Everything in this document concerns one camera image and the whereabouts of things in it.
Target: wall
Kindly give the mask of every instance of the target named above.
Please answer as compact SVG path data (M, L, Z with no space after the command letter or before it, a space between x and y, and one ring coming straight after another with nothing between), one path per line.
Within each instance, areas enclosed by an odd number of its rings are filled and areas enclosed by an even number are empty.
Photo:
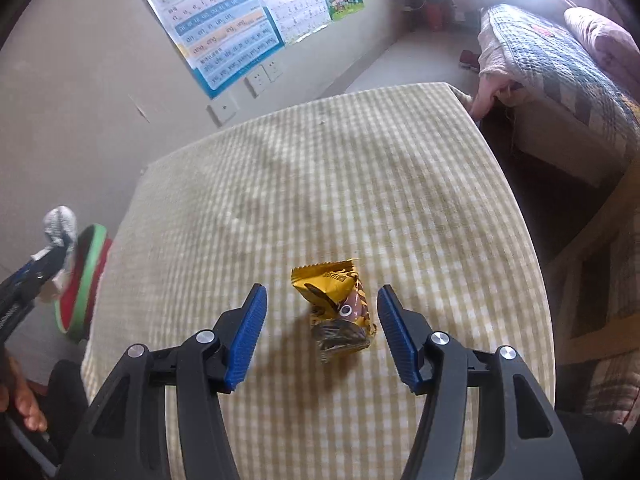
M284 74L257 99L236 83L240 110L229 124L346 88L399 21L395 0L364 1L276 53ZM33 0L0 50L0 95L5 271L43 246L42 216L60 203L81 226L116 232L141 170L217 130L145 0Z

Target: crumpled wrapper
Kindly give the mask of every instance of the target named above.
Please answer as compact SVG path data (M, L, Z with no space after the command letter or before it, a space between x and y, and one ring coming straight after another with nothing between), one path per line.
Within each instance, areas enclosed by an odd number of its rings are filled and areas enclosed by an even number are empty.
M376 325L353 261L297 267L291 283L312 305L311 335L322 362L371 345Z

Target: tablecloth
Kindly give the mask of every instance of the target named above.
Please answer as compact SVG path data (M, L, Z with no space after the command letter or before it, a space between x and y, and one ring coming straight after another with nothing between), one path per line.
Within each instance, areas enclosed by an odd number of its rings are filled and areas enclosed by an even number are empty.
M444 83L375 89L251 120L172 153L140 179L100 282L82 378L92 398L126 348L180 344L268 290L246 377L223 396L241 478L397 479L424 403L382 330L321 364L292 267L357 258L372 308L385 283L462 344L510 344L554 392L550 316L511 189ZM175 392L170 465L183 478ZM472 394L458 476L474 449Z

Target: blue gripper pad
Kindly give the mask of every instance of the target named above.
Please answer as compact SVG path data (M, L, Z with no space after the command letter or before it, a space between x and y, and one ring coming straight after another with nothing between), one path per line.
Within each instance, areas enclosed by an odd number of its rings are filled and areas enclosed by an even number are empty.
M386 342L396 363L400 380L417 394L420 386L431 377L422 377L423 346L431 328L422 314L405 310L390 285L378 291L378 317Z
M228 347L225 385L231 390L235 390L244 381L254 355L255 345L267 316L267 289L262 285L254 285L241 310L244 311L244 316Z

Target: yellow snack wrapper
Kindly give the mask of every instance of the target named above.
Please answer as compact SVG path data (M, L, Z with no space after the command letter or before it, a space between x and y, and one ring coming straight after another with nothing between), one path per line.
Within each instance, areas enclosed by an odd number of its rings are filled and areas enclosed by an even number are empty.
M312 304L311 334L323 362L371 344L376 325L352 260L297 267L291 283Z

